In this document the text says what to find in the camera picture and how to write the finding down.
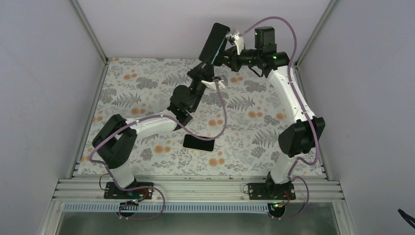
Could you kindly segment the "black phone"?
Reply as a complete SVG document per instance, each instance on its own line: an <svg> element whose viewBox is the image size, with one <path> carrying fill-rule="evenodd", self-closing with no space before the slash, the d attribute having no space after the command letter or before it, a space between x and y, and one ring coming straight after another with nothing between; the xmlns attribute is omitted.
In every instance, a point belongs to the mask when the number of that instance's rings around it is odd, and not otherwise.
<svg viewBox="0 0 415 235"><path fill-rule="evenodd" d="M226 36L230 28L220 23L214 23L205 45L199 55L199 60L207 64L214 64L219 54L225 49Z"/></svg>

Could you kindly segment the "phone with pink case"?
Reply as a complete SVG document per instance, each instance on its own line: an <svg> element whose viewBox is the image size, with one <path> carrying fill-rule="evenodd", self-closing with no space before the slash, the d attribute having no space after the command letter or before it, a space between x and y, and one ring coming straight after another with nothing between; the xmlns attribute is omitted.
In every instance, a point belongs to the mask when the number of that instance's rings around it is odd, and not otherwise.
<svg viewBox="0 0 415 235"><path fill-rule="evenodd" d="M214 146L215 146L215 140L209 140L209 141L201 140L190 134L186 134L184 136L184 140L183 140L184 148L204 151L204 152L213 152Z"/></svg>

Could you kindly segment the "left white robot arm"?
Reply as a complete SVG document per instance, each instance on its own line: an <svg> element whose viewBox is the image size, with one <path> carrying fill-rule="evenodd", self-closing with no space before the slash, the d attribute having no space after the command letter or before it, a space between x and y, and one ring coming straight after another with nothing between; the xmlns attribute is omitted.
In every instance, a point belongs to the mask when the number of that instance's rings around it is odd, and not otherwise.
<svg viewBox="0 0 415 235"><path fill-rule="evenodd" d="M187 76L191 78L191 84L174 89L166 110L137 119L113 115L93 139L90 161L93 161L94 153L101 157L99 163L105 166L123 198L136 193L136 179L127 163L136 140L184 129L192 120L191 113L197 110L207 85L218 87L213 65L200 63Z"/></svg>

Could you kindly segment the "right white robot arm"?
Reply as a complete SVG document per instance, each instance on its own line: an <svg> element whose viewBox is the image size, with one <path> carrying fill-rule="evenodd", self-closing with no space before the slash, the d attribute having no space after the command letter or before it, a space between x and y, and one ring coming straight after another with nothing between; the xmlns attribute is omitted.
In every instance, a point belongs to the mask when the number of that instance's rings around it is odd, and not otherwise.
<svg viewBox="0 0 415 235"><path fill-rule="evenodd" d="M268 172L264 183L259 184L270 199L278 199L285 191L290 192L292 171L298 162L315 165L319 159L318 140L325 128L322 117L316 117L300 92L294 71L286 52L278 52L275 30L271 26L254 30L254 48L246 49L242 35L229 32L225 40L231 48L223 49L216 59L217 65L226 65L233 71L242 66L257 67L269 79L282 102L290 126L278 136L283 157L279 157L274 168Z"/></svg>

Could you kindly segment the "floral patterned table mat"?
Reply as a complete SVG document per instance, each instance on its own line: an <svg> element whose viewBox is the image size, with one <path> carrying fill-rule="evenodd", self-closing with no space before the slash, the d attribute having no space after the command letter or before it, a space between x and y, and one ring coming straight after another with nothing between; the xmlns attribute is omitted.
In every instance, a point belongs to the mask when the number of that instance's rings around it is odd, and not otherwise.
<svg viewBox="0 0 415 235"><path fill-rule="evenodd" d="M101 175L101 158L92 152L92 141L107 120L120 114L140 118L162 112L178 85L189 85L187 72L197 59L112 58L100 93L79 174ZM136 175L265 176L283 153L278 135L289 125L282 102L267 78L247 68L232 72L215 68L228 85L221 91L223 109L216 91L205 91L187 128L206 137L224 132L213 152L183 147L186 132L164 132L137 140L128 163Z"/></svg>

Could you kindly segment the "black object at edge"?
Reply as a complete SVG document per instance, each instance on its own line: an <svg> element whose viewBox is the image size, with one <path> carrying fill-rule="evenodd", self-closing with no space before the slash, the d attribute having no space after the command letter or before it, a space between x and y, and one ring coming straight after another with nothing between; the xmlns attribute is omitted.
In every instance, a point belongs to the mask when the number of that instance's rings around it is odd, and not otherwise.
<svg viewBox="0 0 415 235"><path fill-rule="evenodd" d="M399 215L412 227L415 229L415 218L404 212L402 209L397 210Z"/></svg>

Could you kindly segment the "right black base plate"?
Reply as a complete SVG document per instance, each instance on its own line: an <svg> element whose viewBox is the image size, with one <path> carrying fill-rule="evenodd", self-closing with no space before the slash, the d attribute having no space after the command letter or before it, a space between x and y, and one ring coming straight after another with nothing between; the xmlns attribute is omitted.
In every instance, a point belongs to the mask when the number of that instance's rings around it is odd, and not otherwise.
<svg viewBox="0 0 415 235"><path fill-rule="evenodd" d="M291 182L284 184L248 183L250 200L295 200L296 193Z"/></svg>

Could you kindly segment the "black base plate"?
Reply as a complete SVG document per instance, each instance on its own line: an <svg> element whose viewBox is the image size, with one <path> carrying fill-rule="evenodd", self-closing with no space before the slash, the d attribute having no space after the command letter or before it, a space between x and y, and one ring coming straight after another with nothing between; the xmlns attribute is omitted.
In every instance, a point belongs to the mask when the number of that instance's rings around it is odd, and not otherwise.
<svg viewBox="0 0 415 235"><path fill-rule="evenodd" d="M291 182L284 184L248 183L250 200L295 200L296 193Z"/></svg>
<svg viewBox="0 0 415 235"><path fill-rule="evenodd" d="M120 190L114 182L108 182L105 186L104 199L120 199L120 200L143 200L152 199L153 190L151 188L135 189L123 191Z"/></svg>

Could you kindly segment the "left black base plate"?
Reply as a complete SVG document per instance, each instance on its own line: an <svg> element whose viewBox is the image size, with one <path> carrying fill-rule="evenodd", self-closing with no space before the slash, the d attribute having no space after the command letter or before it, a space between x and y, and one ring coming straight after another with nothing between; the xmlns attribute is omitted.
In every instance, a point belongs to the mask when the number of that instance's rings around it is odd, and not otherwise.
<svg viewBox="0 0 415 235"><path fill-rule="evenodd" d="M143 200L152 199L153 190L151 188L135 189L123 191L120 190L114 182L108 182L105 186L104 199L120 199L120 200Z"/></svg>

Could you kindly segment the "aluminium rail frame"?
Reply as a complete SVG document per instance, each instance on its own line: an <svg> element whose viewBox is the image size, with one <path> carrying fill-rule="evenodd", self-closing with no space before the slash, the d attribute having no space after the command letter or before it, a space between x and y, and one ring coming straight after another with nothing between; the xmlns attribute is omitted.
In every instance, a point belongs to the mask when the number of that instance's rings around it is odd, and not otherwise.
<svg viewBox="0 0 415 235"><path fill-rule="evenodd" d="M60 179L52 195L54 201L104 201L104 186L109 177L74 177ZM164 196L167 202L248 202L247 184L260 183L260 177L250 178L184 178L149 177L155 192L153 202L160 202ZM321 177L305 177L293 182L295 202L303 202L309 196L310 202L343 202L345 196L338 181L328 181Z"/></svg>

